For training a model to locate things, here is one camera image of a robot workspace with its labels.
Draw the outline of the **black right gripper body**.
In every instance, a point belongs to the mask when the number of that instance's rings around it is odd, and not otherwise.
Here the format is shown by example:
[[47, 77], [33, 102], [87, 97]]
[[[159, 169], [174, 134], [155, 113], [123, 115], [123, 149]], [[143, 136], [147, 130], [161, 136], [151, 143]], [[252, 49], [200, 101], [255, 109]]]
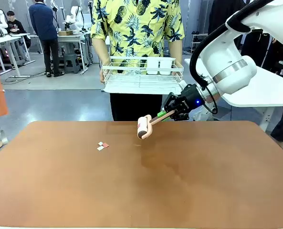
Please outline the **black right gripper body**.
[[198, 91], [196, 84], [188, 84], [178, 97], [178, 111], [188, 114], [205, 104], [205, 101]]

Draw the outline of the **person's left hand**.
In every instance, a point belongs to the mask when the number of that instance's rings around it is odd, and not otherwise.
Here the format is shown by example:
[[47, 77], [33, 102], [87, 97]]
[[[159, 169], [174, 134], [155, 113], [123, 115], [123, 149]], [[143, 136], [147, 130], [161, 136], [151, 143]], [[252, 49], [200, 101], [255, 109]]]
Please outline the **person's left hand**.
[[174, 60], [172, 63], [172, 72], [173, 76], [182, 76], [183, 75], [183, 66], [177, 61]]

